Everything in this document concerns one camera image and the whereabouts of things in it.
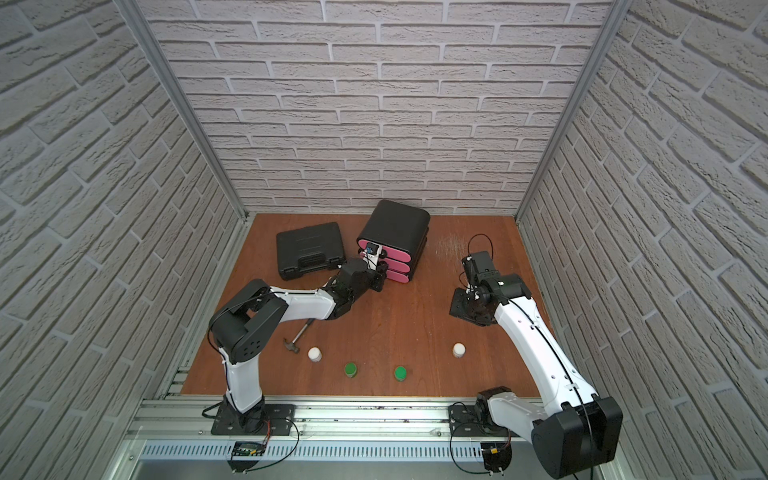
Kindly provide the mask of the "pink top drawer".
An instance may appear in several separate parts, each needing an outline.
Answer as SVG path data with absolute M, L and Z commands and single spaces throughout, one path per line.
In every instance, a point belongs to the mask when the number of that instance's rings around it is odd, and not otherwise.
M 358 245 L 361 248 L 367 242 L 371 242 L 371 241 L 368 241 L 368 240 L 365 240 L 365 239 L 359 239 L 358 240 Z M 399 249 L 396 249 L 394 247 L 390 247 L 390 246 L 386 246 L 386 245 L 381 245 L 381 246 L 384 247 L 384 250 L 387 253 L 386 258 L 391 258 L 391 259 L 394 259 L 394 260 L 397 260 L 397 261 L 400 261 L 400 262 L 403 262 L 403 263 L 409 263 L 409 262 L 412 261 L 412 256 L 407 251 L 399 250 Z

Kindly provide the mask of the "white paint bottle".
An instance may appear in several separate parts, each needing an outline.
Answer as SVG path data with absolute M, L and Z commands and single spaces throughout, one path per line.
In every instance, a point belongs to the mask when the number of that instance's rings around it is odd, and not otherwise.
M 312 347 L 308 351 L 308 358 L 312 362 L 319 362 L 322 359 L 322 352 L 318 347 Z
M 452 354 L 455 358 L 459 359 L 466 355 L 466 347 L 462 343 L 455 343 L 452 348 Z

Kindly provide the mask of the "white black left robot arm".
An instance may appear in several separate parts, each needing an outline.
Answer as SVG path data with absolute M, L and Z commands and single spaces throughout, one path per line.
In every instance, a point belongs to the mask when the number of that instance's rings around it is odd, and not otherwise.
M 381 291 L 386 272 L 383 262 L 374 265 L 356 258 L 314 290 L 286 290 L 261 279 L 250 281 L 209 321 L 207 337 L 225 369 L 225 405 L 240 415 L 262 408 L 259 356 L 280 324 L 338 319 L 367 291 Z

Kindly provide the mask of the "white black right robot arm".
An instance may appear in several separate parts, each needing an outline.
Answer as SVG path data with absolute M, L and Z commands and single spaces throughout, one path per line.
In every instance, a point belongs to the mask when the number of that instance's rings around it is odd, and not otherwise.
M 540 394 L 536 405 L 506 387 L 478 394 L 476 422 L 529 442 L 544 470 L 561 479 L 614 460 L 623 412 L 577 371 L 515 275 L 454 290 L 449 314 L 498 325 L 514 343 Z

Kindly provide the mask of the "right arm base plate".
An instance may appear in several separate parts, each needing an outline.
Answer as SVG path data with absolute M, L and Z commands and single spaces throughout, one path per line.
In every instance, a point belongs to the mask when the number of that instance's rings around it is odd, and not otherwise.
M 453 437 L 506 437 L 508 431 L 496 425 L 490 414 L 475 404 L 454 402 L 448 407 L 448 423 Z

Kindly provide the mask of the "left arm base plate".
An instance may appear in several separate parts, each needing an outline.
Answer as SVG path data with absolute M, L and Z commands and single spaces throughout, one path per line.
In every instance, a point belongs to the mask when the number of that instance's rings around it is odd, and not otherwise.
M 219 436 L 290 436 L 295 404 L 266 403 L 243 414 L 224 402 L 214 417 L 212 435 Z

